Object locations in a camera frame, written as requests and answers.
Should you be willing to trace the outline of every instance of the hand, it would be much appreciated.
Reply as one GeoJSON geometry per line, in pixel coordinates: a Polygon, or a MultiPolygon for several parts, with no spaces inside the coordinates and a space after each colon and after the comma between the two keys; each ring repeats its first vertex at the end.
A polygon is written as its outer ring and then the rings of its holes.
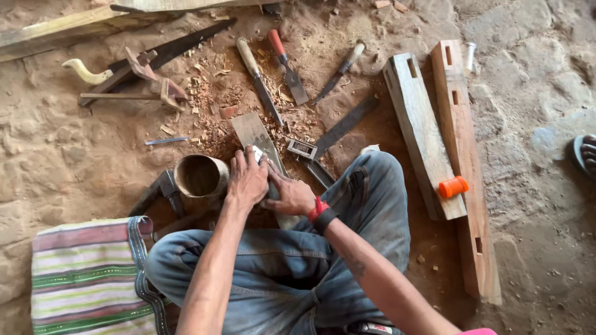
{"type": "Polygon", "coordinates": [[[268,172],[280,199],[265,200],[265,208],[288,215],[307,215],[315,208],[316,197],[310,186],[284,176],[274,164],[269,164],[268,172]]]}
{"type": "Polygon", "coordinates": [[[242,209],[250,209],[259,203],[269,191],[267,183],[267,154],[263,153],[260,165],[254,159],[252,145],[246,149],[236,151],[236,156],[230,162],[231,172],[228,183],[227,201],[232,201],[242,209]]]}

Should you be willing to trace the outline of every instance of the dirt floor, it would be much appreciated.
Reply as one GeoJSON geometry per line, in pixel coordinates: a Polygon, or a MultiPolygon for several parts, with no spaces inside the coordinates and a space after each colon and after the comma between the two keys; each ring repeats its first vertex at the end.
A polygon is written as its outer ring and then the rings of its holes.
{"type": "MultiPolygon", "coordinates": [[[[0,333],[29,334],[31,240],[59,224],[126,216],[157,175],[190,153],[229,160],[240,147],[218,107],[236,115],[258,111],[280,147],[287,137],[314,141],[363,98],[381,106],[323,158],[341,172],[361,148],[380,144],[402,164],[412,245],[407,276],[431,305],[457,326],[499,334],[596,334],[594,184],[563,159],[575,135],[596,133],[596,2],[583,0],[404,0],[411,10],[374,9],[369,0],[283,3],[283,16],[258,7],[185,14],[168,23],[124,32],[0,63],[0,333]],[[77,105],[89,89],[61,67],[80,58],[95,73],[124,58],[124,47],[149,49],[213,24],[238,23],[157,74],[188,85],[196,109],[176,114],[160,102],[99,101],[77,105]],[[366,50],[337,88],[312,109],[284,102],[283,68],[266,33],[279,28],[290,65],[313,98],[357,39],[366,50]],[[235,47],[245,36],[290,129],[265,114],[235,47]],[[428,219],[381,68],[412,52],[434,97],[428,54],[441,39],[478,44],[468,79],[482,160],[503,305],[483,305],[464,292],[457,235],[450,222],[428,219]],[[176,136],[199,142],[146,146],[176,136]],[[426,259],[417,262],[419,255],[426,259]]],[[[9,0],[0,4],[0,31],[101,5],[92,0],[9,0]]],[[[126,92],[157,92],[137,83],[126,92]]],[[[284,150],[294,178],[316,181],[284,150]]],[[[173,215],[156,219],[164,225],[173,215]]],[[[251,227],[275,227],[253,222],[251,227]]]]}

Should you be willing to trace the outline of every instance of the tattoo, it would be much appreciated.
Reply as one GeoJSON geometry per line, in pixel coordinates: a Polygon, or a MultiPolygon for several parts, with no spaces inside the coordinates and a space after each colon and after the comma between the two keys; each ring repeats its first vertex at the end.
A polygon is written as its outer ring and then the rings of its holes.
{"type": "Polygon", "coordinates": [[[356,281],[360,281],[362,276],[364,275],[364,269],[366,266],[362,261],[353,257],[349,252],[346,253],[346,257],[344,258],[346,261],[347,267],[350,269],[350,272],[354,276],[356,281]]]}

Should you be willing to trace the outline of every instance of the orange plastic cylinder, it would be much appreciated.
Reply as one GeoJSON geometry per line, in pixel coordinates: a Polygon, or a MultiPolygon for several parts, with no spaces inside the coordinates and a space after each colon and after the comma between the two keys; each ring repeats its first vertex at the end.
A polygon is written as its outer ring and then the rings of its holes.
{"type": "Polygon", "coordinates": [[[448,181],[439,183],[439,192],[441,192],[443,198],[451,198],[452,196],[466,192],[469,189],[468,182],[465,181],[462,176],[457,176],[448,181]]]}

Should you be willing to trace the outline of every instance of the striped fabric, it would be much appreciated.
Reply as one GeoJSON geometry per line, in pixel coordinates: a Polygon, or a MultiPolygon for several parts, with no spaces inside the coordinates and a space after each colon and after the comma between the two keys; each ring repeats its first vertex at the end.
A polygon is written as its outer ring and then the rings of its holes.
{"type": "Polygon", "coordinates": [[[167,334],[147,289],[145,216],[60,225],[33,240],[31,318],[37,335],[167,334]]]}

